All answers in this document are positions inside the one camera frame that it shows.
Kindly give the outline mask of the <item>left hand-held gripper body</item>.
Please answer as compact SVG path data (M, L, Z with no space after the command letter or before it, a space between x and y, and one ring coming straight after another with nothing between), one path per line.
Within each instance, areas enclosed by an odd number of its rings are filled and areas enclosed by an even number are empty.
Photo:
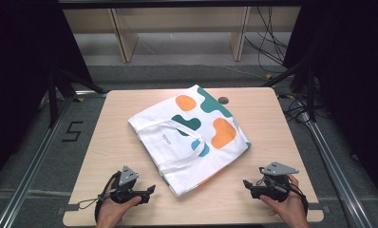
M125 165L121 171L117 172L111 188L111 199L116 203L125 203L135 197L142 197L142 195L138 194L138 191L133 190L138 177L138 173Z

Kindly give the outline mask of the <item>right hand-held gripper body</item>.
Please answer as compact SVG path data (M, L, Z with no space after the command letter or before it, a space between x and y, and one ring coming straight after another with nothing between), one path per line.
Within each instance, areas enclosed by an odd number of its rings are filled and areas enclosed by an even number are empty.
M298 169L292 168L278 161L273 161L265 167L259 168L263 175L261 179L265 183L264 186L255 188L255 197L259 199L261 196L268 196L273 200L284 201L292 189L290 187L289 174L297 174Z

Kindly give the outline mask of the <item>white tote bag coloured blobs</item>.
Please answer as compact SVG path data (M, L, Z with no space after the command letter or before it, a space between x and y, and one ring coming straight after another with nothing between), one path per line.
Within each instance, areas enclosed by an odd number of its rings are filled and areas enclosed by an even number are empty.
M232 113L198 85L146 108L128 122L177 197L251 147Z

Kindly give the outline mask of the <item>person's right hand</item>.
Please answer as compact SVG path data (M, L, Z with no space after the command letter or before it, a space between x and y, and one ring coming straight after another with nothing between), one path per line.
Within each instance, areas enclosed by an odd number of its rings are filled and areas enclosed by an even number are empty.
M269 205L272 210L270 216L279 216L289 228L311 228L304 210L300 193L297 189L298 180L291 174L288 175L292 191L282 202L275 201L268 196L261 195L260 199Z

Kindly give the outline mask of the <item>person's left hand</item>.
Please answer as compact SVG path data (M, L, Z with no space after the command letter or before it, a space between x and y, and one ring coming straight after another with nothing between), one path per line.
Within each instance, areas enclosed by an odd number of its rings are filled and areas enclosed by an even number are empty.
M123 215L132 207L139 204L141 197L135 197L128 202L119 204L106 198L97 216L96 228L115 228L122 222Z

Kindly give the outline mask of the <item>black metal stand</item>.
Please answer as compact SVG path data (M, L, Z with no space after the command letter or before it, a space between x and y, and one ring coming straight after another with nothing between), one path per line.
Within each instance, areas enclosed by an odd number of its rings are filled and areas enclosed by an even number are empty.
M298 93L302 89L306 89L307 103L306 111L310 121L315 122L314 115L314 72L309 60L301 60L299 63L290 67L283 73L273 78L271 81L263 84L262 87L274 86L289 76L293 75L293 82L290 86L292 92Z
M60 91L64 98L73 98L77 92L72 87L72 83L85 86L99 94L107 93L107 90L66 69L54 68L47 77L47 93L50 110L49 127L53 127L59 119L56 91Z

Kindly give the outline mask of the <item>dark curtain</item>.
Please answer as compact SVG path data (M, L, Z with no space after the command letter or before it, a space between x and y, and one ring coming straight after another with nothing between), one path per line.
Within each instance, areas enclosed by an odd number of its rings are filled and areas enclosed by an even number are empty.
M314 59L323 98L352 151L378 189L378 0L306 0L284 66L292 67L327 15Z
M0 171L64 72L92 82L59 0L0 0Z

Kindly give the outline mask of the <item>light wooden shelf unit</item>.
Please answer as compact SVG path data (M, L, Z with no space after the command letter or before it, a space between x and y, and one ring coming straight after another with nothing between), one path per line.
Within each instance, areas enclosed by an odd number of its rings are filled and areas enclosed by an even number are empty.
M208 7L144 9L66 9L74 33L113 33L122 61L132 59L141 33L226 32L236 62L245 34L261 32L271 23L274 32L291 32L299 7Z

